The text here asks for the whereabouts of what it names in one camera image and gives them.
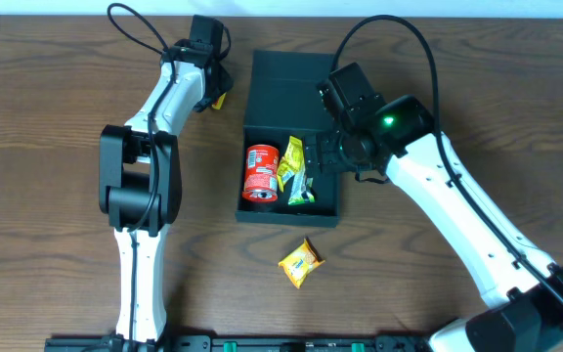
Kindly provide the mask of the red Pringles can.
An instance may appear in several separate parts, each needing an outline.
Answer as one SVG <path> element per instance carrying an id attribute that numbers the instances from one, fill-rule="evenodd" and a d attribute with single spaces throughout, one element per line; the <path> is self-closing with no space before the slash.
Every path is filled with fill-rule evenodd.
<path id="1" fill-rule="evenodd" d="M 270 145 L 253 145 L 246 151 L 242 197 L 256 203 L 278 199 L 279 150 Z"/>

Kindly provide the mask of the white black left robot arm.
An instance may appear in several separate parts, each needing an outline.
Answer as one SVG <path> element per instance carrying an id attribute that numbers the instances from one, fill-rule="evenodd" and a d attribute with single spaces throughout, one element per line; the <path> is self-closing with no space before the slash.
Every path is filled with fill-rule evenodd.
<path id="1" fill-rule="evenodd" d="M 159 78 L 142 107 L 100 136 L 99 207 L 107 216 L 120 260 L 120 310 L 114 333 L 97 351 L 162 351 L 166 237 L 182 201 L 178 137 L 189 116 L 217 103 L 233 86 L 222 67 L 229 30 L 195 15 L 190 34 L 162 41 Z"/>

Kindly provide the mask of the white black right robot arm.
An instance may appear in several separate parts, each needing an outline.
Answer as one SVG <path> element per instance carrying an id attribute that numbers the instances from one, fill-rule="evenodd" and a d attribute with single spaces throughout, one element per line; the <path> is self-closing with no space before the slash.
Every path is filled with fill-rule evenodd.
<path id="1" fill-rule="evenodd" d="M 414 96 L 387 103 L 357 64 L 317 86 L 334 127 L 304 140 L 307 173 L 379 173 L 447 240 L 487 311 L 426 338 L 426 351 L 547 351 L 563 342 L 563 266 L 530 242 L 461 164 Z"/>

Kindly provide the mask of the green yellow snack bar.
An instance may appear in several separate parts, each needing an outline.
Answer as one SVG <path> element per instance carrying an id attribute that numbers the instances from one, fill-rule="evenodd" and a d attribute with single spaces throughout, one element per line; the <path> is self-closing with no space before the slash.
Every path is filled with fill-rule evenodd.
<path id="1" fill-rule="evenodd" d="M 290 206 L 314 203 L 316 201 L 312 192 L 313 179 L 306 175 L 306 171 L 302 169 L 294 177 L 288 204 Z"/>

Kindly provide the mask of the yellow orange snack packet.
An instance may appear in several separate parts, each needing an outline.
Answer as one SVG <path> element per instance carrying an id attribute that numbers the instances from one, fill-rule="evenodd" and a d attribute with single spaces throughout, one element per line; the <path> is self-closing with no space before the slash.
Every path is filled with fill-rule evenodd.
<path id="1" fill-rule="evenodd" d="M 224 104 L 226 98 L 226 93 L 223 93 L 212 105 L 214 110 L 220 110 Z"/>

